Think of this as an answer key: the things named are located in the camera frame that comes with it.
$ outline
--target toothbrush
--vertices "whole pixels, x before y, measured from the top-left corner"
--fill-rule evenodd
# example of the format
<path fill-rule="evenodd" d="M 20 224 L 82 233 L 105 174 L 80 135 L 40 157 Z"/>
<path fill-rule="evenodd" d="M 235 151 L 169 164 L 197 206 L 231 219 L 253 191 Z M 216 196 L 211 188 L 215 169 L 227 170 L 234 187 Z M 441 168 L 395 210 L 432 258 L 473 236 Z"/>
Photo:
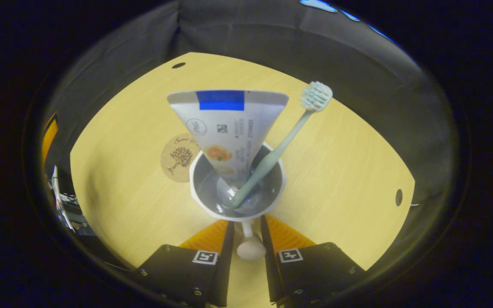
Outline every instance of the toothbrush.
<path fill-rule="evenodd" d="M 286 147 L 292 142 L 298 131 L 302 128 L 302 126 L 307 122 L 309 116 L 313 113 L 318 113 L 322 111 L 330 100 L 332 99 L 332 89 L 328 86 L 325 86 L 321 82 L 311 82 L 309 86 L 307 86 L 302 93 L 300 101 L 302 102 L 302 107 L 306 110 L 302 117 L 298 120 L 294 128 L 290 131 L 288 136 L 282 141 L 282 143 L 272 150 L 256 167 L 254 173 L 249 177 L 246 183 L 237 191 L 233 199 L 230 201 L 229 209 L 235 210 L 241 205 L 241 202 L 245 199 L 245 197 L 250 193 L 250 191 L 254 188 L 256 183 L 258 183 L 262 178 L 264 178 L 270 170 L 277 164 L 279 158 L 282 156 L 282 153 L 286 149 Z"/>

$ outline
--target orange fruit image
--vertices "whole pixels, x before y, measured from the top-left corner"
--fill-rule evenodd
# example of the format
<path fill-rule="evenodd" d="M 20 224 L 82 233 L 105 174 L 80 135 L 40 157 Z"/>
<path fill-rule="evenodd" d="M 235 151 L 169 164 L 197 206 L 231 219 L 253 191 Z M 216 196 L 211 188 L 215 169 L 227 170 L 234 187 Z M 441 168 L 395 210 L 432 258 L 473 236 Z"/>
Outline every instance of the orange fruit image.
<path fill-rule="evenodd" d="M 213 145 L 207 148 L 205 155 L 207 155 L 207 157 L 211 160 L 217 160 L 219 162 L 224 162 L 231 158 L 231 153 L 229 153 L 227 149 L 218 145 Z"/>

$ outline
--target toothbrush handle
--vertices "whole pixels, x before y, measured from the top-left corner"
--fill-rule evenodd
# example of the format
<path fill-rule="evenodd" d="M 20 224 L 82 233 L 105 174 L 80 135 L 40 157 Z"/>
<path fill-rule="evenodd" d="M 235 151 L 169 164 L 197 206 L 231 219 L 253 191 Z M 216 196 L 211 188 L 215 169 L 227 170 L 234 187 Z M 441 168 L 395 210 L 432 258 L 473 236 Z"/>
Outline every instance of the toothbrush handle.
<path fill-rule="evenodd" d="M 243 184 L 243 186 L 235 194 L 233 199 L 231 199 L 231 204 L 229 206 L 230 209 L 233 210 L 238 208 L 239 205 L 250 193 L 250 191 L 252 191 L 254 186 L 268 173 L 270 173 L 273 166 L 275 166 L 275 164 L 277 164 L 277 162 L 279 161 L 279 158 L 282 156 L 282 153 L 284 152 L 286 147 L 290 144 L 290 142 L 292 142 L 298 131 L 300 131 L 300 128 L 302 128 L 302 126 L 307 122 L 307 119 L 309 119 L 309 116 L 311 114 L 313 114 L 313 111 L 305 111 L 298 122 L 296 122 L 296 125 L 294 125 L 294 128 L 282 141 L 282 143 L 260 161 L 260 163 L 256 167 L 256 170 L 254 170 L 254 173 L 252 173 L 245 184 Z"/>

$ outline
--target toothbrush head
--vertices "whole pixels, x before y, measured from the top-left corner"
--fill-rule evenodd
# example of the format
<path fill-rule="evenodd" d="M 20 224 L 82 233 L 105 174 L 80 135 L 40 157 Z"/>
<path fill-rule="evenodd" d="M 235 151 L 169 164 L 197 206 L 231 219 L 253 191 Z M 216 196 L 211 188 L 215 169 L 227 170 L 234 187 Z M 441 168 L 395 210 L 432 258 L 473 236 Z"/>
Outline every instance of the toothbrush head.
<path fill-rule="evenodd" d="M 318 81 L 312 81 L 302 93 L 300 101 L 302 107 L 308 111 L 318 113 L 324 109 L 332 99 L 332 89 Z"/>

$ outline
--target blue light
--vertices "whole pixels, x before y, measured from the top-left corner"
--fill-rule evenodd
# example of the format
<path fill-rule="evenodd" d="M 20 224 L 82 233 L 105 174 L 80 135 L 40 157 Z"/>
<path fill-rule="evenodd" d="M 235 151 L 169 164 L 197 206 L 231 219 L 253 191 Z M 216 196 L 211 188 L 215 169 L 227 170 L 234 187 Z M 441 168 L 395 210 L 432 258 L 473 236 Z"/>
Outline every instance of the blue light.
<path fill-rule="evenodd" d="M 332 6 L 329 6 L 326 2 L 320 0 L 301 0 L 300 3 L 305 6 L 311 6 L 313 8 L 325 10 L 327 12 L 338 12 L 337 9 L 333 8 Z"/>
<path fill-rule="evenodd" d="M 370 27 L 370 29 L 374 30 L 375 33 L 378 33 L 379 35 L 385 37 L 386 39 L 389 39 L 390 41 L 393 41 L 392 39 L 390 39 L 389 37 L 387 37 L 385 34 L 381 33 L 380 31 L 376 30 L 374 27 L 368 25 L 368 27 Z"/>
<path fill-rule="evenodd" d="M 346 15 L 349 19 L 353 20 L 353 21 L 360 21 L 360 19 L 356 18 L 355 16 L 351 15 L 350 13 L 344 11 L 344 10 L 340 10 L 344 15 Z"/>

